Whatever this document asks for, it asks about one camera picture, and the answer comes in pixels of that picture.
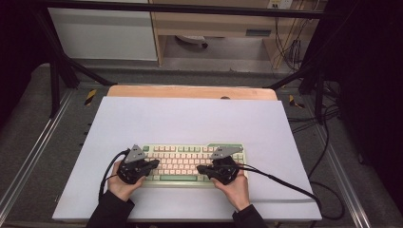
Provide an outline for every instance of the metal frame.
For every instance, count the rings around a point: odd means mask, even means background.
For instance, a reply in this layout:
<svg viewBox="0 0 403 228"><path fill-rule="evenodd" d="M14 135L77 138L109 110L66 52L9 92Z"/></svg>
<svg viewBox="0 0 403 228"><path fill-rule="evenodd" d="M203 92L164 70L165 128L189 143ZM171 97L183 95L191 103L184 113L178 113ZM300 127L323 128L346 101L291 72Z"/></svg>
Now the metal frame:
<svg viewBox="0 0 403 228"><path fill-rule="evenodd" d="M305 105L307 106L311 116L315 116L315 109L312 99L309 95L305 95L302 97ZM326 130L323 125L317 124L317 133L319 135L320 141L323 145L326 143ZM339 161L336 151L332 147L332 144L329 142L328 149L326 150L326 158L328 163L335 175L337 185L340 188L341 193L343 194L343 198L350 210L350 214L355 222L355 226L359 228L370 228L371 223L367 218L367 215L364 209L361 206L361 202L359 201L358 196L355 193L355 190L350 183L350 180L344 171L341 162Z"/></svg>
<svg viewBox="0 0 403 228"><path fill-rule="evenodd" d="M62 119L65 111L67 110L70 98L73 94L73 89L68 89L65 93L65 96L62 99L61 106L59 111L56 115L49 119L47 125L45 126L44 130L42 131L41 135L39 136L38 140L36 141L35 145L29 152L26 160L24 161L23 165L21 166L20 170L18 171L17 175L15 176L14 180L12 181L11 185L9 186L6 194L0 200L0 227L3 225L4 221L6 220L7 215L9 214L13 204L16 202L18 196L20 195L21 191L26 184L30 173L32 172L33 168L35 167L36 163L38 162L39 158L41 157L45 147L48 144L54 130L56 129L57 125L59 124L60 120Z"/></svg>

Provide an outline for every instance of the finger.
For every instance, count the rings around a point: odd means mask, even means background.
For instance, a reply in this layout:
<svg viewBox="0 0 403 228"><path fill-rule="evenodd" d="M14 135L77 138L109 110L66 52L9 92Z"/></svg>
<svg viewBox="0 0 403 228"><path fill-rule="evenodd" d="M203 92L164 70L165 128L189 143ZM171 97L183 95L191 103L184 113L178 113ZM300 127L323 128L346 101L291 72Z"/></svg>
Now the finger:
<svg viewBox="0 0 403 228"><path fill-rule="evenodd" d="M211 178L210 179L213 183L214 183L214 186L216 187L216 188L218 188L218 189L222 189L222 187L224 186L221 182L219 182L219 180L217 180L217 179L215 179L215 178Z"/></svg>
<svg viewBox="0 0 403 228"><path fill-rule="evenodd" d="M141 187L143 182L145 181L145 176L140 177L137 182L134 184L135 189Z"/></svg>
<svg viewBox="0 0 403 228"><path fill-rule="evenodd" d="M122 161L116 161L116 162L113 164L112 175L115 175L115 174L118 173L119 165L121 164L121 162L122 162Z"/></svg>

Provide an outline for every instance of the black pole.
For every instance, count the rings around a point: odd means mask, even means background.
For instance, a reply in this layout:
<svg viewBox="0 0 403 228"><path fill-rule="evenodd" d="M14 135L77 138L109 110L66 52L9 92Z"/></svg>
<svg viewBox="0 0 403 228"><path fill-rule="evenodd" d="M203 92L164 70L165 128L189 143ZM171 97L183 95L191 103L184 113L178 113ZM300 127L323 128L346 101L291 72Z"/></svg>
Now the black pole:
<svg viewBox="0 0 403 228"><path fill-rule="evenodd" d="M265 17L287 17L306 19L336 19L341 14L323 11L285 10L285 9L255 9L234 8L217 6L194 6L173 4L146 4L146 3L121 3L121 2L96 2L96 1L68 1L68 0L35 0L47 8L81 9L81 10L120 10L120 11L152 11L152 12L177 12L200 13L221 15L244 15Z"/></svg>

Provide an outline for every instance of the left hand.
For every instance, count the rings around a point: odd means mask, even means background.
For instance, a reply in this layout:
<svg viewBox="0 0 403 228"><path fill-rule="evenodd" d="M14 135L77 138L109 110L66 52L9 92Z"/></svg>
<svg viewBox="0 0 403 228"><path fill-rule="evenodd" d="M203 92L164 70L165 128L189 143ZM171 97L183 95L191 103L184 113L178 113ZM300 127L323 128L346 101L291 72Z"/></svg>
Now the left hand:
<svg viewBox="0 0 403 228"><path fill-rule="evenodd" d="M112 176L118 173L120 163L121 161L116 161L113 164ZM144 180L145 177L141 177L135 184L128 184L123 182L118 176L115 176L107 180L107 189L119 199L128 201L134 190L143 185Z"/></svg>

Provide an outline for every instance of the right hand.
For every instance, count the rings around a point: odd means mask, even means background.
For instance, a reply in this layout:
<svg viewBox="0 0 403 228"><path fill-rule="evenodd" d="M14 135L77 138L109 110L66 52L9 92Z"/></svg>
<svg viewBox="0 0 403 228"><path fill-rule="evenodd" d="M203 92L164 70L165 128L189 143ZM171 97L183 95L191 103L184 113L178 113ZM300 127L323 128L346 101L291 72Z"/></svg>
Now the right hand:
<svg viewBox="0 0 403 228"><path fill-rule="evenodd" d="M211 181L216 188L220 189L225 194L231 204L238 211L241 211L250 205L248 179L243 174L243 170L240 170L235 180L227 185L222 184L214 178L212 178Z"/></svg>

